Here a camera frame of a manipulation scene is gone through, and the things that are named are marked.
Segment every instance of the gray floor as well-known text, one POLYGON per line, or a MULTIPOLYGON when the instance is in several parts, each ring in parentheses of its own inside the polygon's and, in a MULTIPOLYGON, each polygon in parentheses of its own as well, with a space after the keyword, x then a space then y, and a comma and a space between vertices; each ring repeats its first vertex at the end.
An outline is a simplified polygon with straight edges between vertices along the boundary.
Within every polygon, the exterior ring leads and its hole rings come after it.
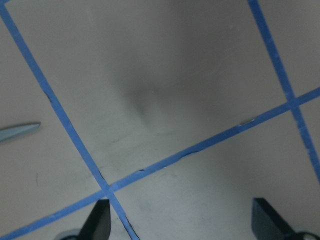
MULTIPOLYGON (((320 86, 320 3, 259 1, 297 96, 320 86)), ((247 1, 11 0, 21 35, 113 183, 286 102, 247 1)), ((0 21, 0 127, 41 121, 0 145, 0 235, 100 188, 0 21)), ((320 99, 301 106, 320 152, 320 99)), ((265 197, 320 234, 320 189, 290 112, 116 193, 141 240, 255 239, 265 197)), ((79 229, 87 206, 19 239, 79 229)), ((129 240, 114 211, 110 240, 129 240)))

